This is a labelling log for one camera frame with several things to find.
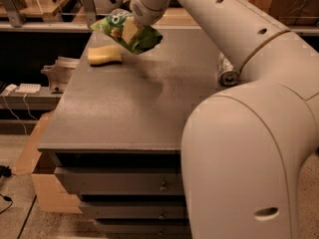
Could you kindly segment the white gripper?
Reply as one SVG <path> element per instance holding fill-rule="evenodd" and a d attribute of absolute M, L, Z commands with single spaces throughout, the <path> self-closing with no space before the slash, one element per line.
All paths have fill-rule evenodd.
<path fill-rule="evenodd" d="M 130 8 L 134 17 L 128 17 L 124 23 L 123 40 L 128 45 L 132 43 L 145 29 L 144 26 L 152 25 L 162 18 L 169 2 L 170 0 L 131 0 Z"/>

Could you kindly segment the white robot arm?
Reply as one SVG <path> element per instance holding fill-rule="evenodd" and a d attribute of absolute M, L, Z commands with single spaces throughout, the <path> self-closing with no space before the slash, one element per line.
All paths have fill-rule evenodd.
<path fill-rule="evenodd" d="M 298 239 L 300 169 L 319 147 L 318 53 L 246 0 L 177 0 L 242 84 L 205 99 L 181 140 L 192 239 Z M 132 0 L 143 25 L 169 0 Z"/>

